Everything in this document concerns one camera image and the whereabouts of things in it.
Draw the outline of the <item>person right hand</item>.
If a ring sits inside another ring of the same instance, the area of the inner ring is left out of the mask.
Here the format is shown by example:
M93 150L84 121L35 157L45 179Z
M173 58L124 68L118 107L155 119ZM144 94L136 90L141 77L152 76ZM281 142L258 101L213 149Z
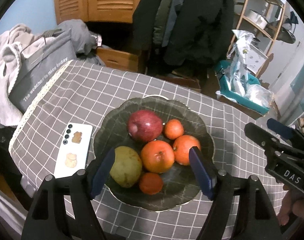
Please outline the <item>person right hand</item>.
M285 226L288 223L291 213L299 218L304 218L304 198L294 199L294 192L292 190L286 185L283 189L287 193L282 200L282 205L277 215L280 226Z

